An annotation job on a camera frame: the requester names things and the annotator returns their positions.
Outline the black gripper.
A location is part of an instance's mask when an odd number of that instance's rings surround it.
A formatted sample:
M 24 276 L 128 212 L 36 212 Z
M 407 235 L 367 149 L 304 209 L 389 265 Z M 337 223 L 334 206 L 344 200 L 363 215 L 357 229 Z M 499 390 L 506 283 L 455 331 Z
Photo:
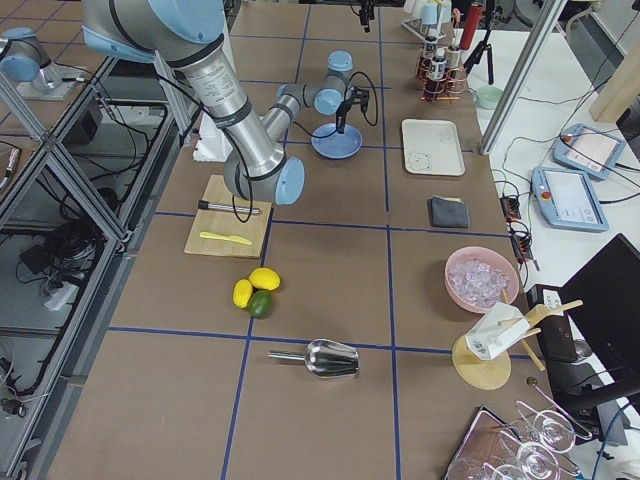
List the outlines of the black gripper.
M 360 24 L 364 32 L 368 32 L 375 17 L 375 1 L 350 0 L 349 6 L 351 11 L 360 18 Z
M 367 112 L 370 101 L 370 90 L 360 87 L 352 87 L 346 98 L 340 103 L 336 111 L 335 129 L 336 133 L 343 134 L 346 126 L 348 112 L 353 106 L 359 106 L 361 114 L 367 119 Z

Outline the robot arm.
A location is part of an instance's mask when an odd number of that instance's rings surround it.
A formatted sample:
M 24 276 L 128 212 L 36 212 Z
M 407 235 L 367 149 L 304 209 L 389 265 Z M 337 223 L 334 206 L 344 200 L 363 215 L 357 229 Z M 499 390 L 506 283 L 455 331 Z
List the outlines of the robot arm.
M 86 44 L 108 56 L 138 63 L 162 57 L 180 71 L 198 102 L 234 149 L 224 169 L 228 190 L 246 200 L 290 205 L 300 197 L 305 169 L 279 140 L 301 109 L 337 113 L 354 96 L 353 60 L 342 50 L 328 58 L 318 83 L 285 84 L 264 117 L 254 110 L 224 53 L 226 19 L 220 1 L 86 1 Z

